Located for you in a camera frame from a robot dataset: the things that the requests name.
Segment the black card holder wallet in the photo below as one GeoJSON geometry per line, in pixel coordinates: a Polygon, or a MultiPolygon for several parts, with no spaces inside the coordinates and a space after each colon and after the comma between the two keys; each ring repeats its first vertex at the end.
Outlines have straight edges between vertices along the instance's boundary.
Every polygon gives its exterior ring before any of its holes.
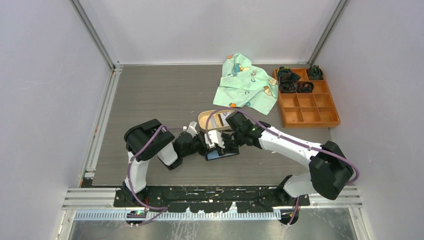
{"type": "Polygon", "coordinates": [[[217,159],[215,159],[215,157],[217,156],[217,149],[218,148],[219,147],[212,148],[212,149],[208,148],[208,151],[204,156],[205,160],[206,161],[217,160],[217,159]]]}

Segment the beige oval tray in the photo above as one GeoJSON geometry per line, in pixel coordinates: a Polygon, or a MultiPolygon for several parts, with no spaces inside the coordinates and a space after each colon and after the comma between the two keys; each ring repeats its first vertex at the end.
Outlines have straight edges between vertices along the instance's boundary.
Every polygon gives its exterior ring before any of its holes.
{"type": "Polygon", "coordinates": [[[208,111],[203,111],[198,115],[198,125],[201,128],[201,130],[203,132],[205,132],[207,129],[209,131],[212,130],[217,130],[217,131],[226,131],[226,130],[230,130],[231,127],[222,127],[222,128],[212,128],[212,124],[210,122],[211,117],[215,114],[215,113],[221,113],[221,112],[234,112],[234,110],[228,110],[228,109],[224,109],[224,110],[208,110],[208,111]]]}

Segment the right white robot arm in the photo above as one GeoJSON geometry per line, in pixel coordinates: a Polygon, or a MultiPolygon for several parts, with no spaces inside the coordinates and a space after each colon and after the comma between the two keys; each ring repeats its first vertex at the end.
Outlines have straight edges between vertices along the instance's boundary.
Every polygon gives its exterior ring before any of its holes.
{"type": "Polygon", "coordinates": [[[281,154],[308,169],[301,175],[288,175],[277,186],[275,197],[283,205],[291,205],[298,197],[319,194],[335,200],[355,177],[354,168],[347,162],[339,146],[327,141],[310,142],[286,134],[268,123],[251,121],[235,111],[226,118],[232,134],[207,130],[205,142],[219,154],[237,150],[243,145],[281,154]]]}

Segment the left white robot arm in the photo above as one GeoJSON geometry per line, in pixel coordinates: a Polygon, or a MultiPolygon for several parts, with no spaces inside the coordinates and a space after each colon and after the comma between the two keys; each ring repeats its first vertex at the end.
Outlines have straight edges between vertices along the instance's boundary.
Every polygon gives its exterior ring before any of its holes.
{"type": "Polygon", "coordinates": [[[204,156],[209,146],[205,134],[196,130],[192,121],[187,130],[175,137],[158,119],[146,121],[130,128],[124,134],[128,153],[128,170],[124,180],[126,200],[133,206],[141,206],[146,200],[143,191],[147,186],[147,170],[152,158],[158,157],[168,170],[179,167],[183,158],[200,154],[204,156]]]}

